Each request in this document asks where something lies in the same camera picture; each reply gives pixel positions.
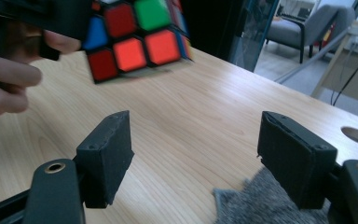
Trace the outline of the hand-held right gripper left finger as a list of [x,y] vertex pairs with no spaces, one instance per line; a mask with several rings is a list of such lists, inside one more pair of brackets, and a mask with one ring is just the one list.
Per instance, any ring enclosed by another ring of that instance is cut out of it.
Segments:
[[81,196],[88,208],[113,203],[133,156],[128,110],[104,118],[76,148],[76,166],[84,175]]

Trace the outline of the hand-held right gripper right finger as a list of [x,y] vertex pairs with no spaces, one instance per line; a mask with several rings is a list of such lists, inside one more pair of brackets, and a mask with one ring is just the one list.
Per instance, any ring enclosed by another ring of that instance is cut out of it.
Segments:
[[324,180],[335,166],[335,147],[293,119],[264,111],[257,155],[298,208],[323,206]]

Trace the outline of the grey cloth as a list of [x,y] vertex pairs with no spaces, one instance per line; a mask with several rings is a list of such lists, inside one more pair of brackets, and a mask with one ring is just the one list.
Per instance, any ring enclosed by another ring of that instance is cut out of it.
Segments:
[[330,202],[320,210],[299,210],[265,167],[245,179],[242,190],[214,189],[214,224],[328,224]]

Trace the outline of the multicoloured puzzle cube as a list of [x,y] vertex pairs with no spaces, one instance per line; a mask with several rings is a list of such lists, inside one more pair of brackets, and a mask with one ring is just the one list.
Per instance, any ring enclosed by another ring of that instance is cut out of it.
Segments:
[[93,0],[82,43],[95,83],[190,60],[180,0]]

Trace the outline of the dark glass-fronted cabinet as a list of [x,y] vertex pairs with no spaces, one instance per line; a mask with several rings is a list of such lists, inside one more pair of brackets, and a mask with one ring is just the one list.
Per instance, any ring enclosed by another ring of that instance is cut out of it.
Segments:
[[192,47],[253,72],[280,0],[181,0]]

